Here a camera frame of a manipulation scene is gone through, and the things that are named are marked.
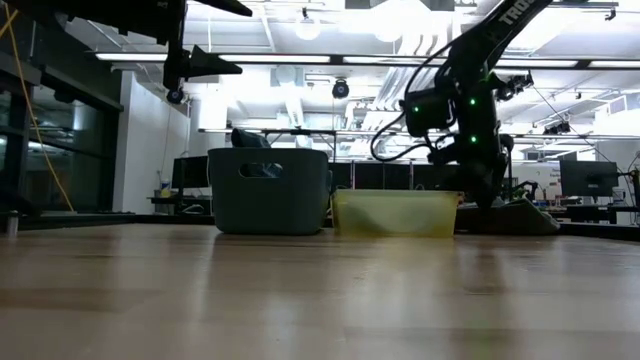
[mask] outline wooden table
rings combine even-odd
[[[638,359],[640,246],[254,238],[124,225],[0,240],[3,359]]]

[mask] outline gray plastic basket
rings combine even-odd
[[[310,149],[209,150],[216,226],[225,233],[310,235],[329,201],[328,158]],[[278,177],[247,177],[243,165],[279,164]]]

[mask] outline fluorescent light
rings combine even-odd
[[[377,133],[377,131],[336,131],[336,135],[344,135],[344,136],[373,136]]]
[[[325,74],[305,74],[304,80],[309,82],[326,82],[331,83],[335,79],[334,76]]]
[[[502,76],[529,75],[528,70],[496,69],[493,72]]]
[[[502,59],[498,61],[497,67],[571,68],[577,63],[575,60]]]
[[[624,61],[624,60],[598,60],[592,61],[589,64],[589,67],[592,68],[640,68],[640,61]]]
[[[96,57],[103,61],[113,62],[164,62],[167,54],[151,53],[96,53]]]
[[[103,61],[111,62],[147,62],[161,63],[167,59],[167,54],[159,53],[96,53],[96,57]],[[306,63],[306,64],[328,64],[328,55],[219,55],[222,60],[233,63]]]
[[[345,56],[346,64],[383,64],[389,66],[419,66],[427,58],[426,57],[410,57],[410,56]],[[445,59],[433,59],[428,66],[440,66],[444,64]]]
[[[220,55],[220,59],[232,63],[306,63],[328,64],[330,57],[325,55]]]
[[[516,138],[525,139],[588,139],[588,140],[640,140],[640,136],[628,136],[628,135],[542,135],[542,134],[518,134],[512,135]]]
[[[262,130],[258,130],[258,129],[242,129],[242,128],[238,128],[238,129],[244,130],[246,132],[256,133],[256,134],[262,132]],[[231,134],[233,129],[198,129],[198,131],[212,133],[212,134]]]

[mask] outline white wall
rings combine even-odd
[[[164,99],[141,86],[131,72],[122,79],[115,211],[151,214],[147,199],[160,188],[160,178],[171,180],[173,160],[188,149],[190,120]]]
[[[209,149],[225,147],[225,134],[204,133],[199,129],[208,129],[212,118],[220,116],[219,112],[212,111],[212,106],[207,104],[211,99],[199,99],[191,102],[191,132],[189,134],[189,156],[205,156]]]

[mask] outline glass wall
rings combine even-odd
[[[42,136],[80,150],[104,153],[103,112],[46,87],[34,89],[32,103]],[[30,131],[36,136],[34,125]]]
[[[31,103],[36,124],[22,94],[0,94],[2,186],[44,211],[66,211],[57,176],[76,211],[111,210],[118,113],[45,86],[31,89]]]
[[[101,166],[100,159],[45,145],[49,161],[60,184],[74,208],[99,210]],[[49,210],[67,210],[67,204],[49,170],[42,145],[29,142],[27,154],[27,199]]]

